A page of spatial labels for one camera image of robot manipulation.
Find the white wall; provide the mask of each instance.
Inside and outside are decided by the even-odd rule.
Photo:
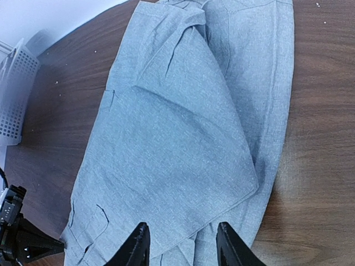
[[[0,0],[0,40],[15,46],[46,29],[46,46],[126,0]]]

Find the folded shirt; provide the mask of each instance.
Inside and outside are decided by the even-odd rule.
[[[285,137],[291,1],[140,2],[110,70],[62,234],[104,265],[139,222],[151,265],[216,265],[227,221],[251,245]]]

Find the wood grain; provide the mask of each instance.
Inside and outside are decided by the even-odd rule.
[[[109,69],[137,0],[78,28],[40,60],[10,183],[23,212],[59,237]],[[355,265],[355,2],[295,0],[296,62],[287,136],[253,251],[267,265]],[[32,263],[63,265],[63,255]]]

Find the white basket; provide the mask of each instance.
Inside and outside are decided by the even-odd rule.
[[[21,40],[0,68],[0,146],[17,145],[27,102],[40,67]]]

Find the laundry basket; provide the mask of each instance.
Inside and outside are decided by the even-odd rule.
[[[39,67],[23,40],[0,63],[0,146],[21,141],[24,113]]]

